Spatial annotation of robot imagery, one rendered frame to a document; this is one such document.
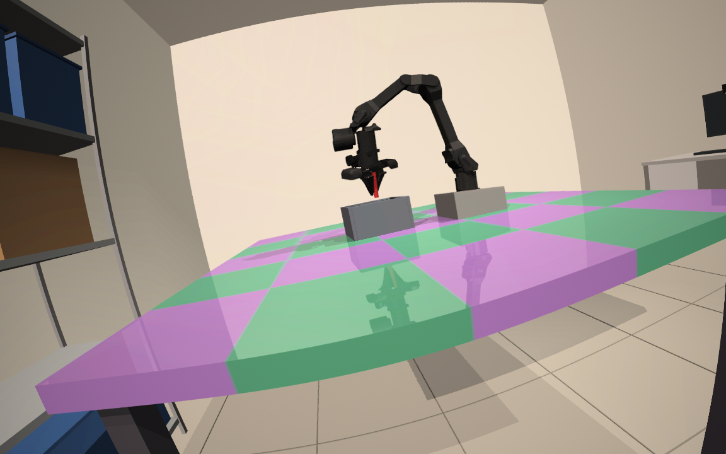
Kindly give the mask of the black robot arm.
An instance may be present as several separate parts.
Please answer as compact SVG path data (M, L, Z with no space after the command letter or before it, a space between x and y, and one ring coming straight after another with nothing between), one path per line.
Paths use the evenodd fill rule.
M354 116L352 116L353 122L350 123L350 127L332 130L334 152L353 149L355 136L357 137L358 148L375 146L374 131L381 130L381 127L378 127L376 123L372 123L372 126L369 127L366 126L380 111L381 107L384 107L403 90L409 90L413 94L420 94L422 100L431 107L436 124L440 127L442 138L446 144L446 150L442 151L442 156L446 159L447 166L452 168L453 173L456 174L456 192L480 189L480 187L478 188L475 172L475 170L478 170L478 163L470 157L466 146L463 146L456 137L446 106L442 101L441 82L433 74L401 75L373 100L361 103L355 108ZM362 127L361 131L357 131L360 127Z

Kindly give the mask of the red peg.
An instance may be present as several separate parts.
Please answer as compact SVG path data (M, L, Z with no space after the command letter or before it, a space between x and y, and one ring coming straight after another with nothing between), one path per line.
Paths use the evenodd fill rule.
M374 176L374 198L377 198L377 197L379 197L379 194L378 194L378 188L377 188L376 172L372 172L372 176Z

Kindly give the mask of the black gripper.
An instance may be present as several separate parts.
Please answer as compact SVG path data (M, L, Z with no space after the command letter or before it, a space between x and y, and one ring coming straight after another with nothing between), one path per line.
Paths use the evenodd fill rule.
M379 188L381 185L381 181L383 181L383 178L385 177L384 168L387 166L391 169L398 168L398 163L396 159L381 159L378 158L378 152L379 149L377 146L369 147L369 148L358 148L359 150L355 153L359 154L360 158L360 164L358 165L361 168L346 168L343 169L341 172L341 179L348 179L348 180L354 180L354 179L361 179L363 183L366 185L366 189L371 194L371 196L374 195L374 176L372 176L372 172L376 172L376 178L377 178L377 188L379 192ZM367 170L368 169L368 170Z

